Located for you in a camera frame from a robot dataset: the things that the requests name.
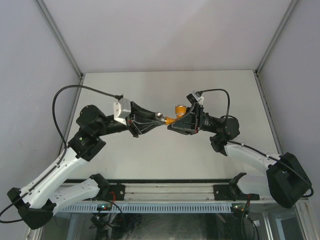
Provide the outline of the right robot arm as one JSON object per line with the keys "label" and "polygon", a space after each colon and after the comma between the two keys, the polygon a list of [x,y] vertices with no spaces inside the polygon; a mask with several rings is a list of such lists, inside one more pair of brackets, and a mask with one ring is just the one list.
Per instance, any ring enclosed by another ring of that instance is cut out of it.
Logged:
{"label": "right robot arm", "polygon": [[213,133],[209,140],[215,152],[240,160],[260,172],[260,175],[240,173],[230,181],[229,192],[234,199],[240,200],[247,194],[270,196],[289,209],[299,199],[313,195],[312,183],[295,155],[272,154],[235,141],[240,134],[236,118],[210,116],[198,103],[191,107],[178,105],[175,114],[174,119],[165,118],[168,130],[183,135],[199,131]]}

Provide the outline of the metal tee pipe fitting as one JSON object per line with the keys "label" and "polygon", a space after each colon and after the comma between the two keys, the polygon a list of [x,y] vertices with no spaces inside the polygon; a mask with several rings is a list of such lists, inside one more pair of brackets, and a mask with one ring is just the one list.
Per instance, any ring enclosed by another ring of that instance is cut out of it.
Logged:
{"label": "metal tee pipe fitting", "polygon": [[167,122],[167,117],[164,116],[161,112],[156,112],[154,114],[154,118],[155,118],[156,121],[160,121],[160,122],[163,122],[163,123]]}

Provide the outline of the orange plastic water faucet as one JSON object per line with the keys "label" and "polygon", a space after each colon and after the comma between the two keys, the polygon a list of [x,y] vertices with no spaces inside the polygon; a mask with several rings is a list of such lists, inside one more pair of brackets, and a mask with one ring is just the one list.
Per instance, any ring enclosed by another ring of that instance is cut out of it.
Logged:
{"label": "orange plastic water faucet", "polygon": [[178,121],[182,117],[184,117],[187,113],[187,107],[185,105],[176,105],[175,108],[175,118],[165,117],[165,125],[171,125],[174,122]]}

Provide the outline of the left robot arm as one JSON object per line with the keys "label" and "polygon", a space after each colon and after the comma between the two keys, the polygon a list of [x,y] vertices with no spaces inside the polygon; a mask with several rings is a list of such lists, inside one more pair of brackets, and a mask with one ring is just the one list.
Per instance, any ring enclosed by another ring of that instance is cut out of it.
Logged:
{"label": "left robot arm", "polygon": [[106,116],[95,105],[85,106],[76,120],[78,132],[56,160],[28,185],[8,191],[11,204],[30,229],[41,228],[60,210],[82,200],[108,199],[110,183],[100,173],[58,190],[71,173],[102,150],[106,145],[102,136],[130,131],[137,138],[166,122],[162,113],[146,110],[127,99],[116,102],[114,108],[114,114]]}

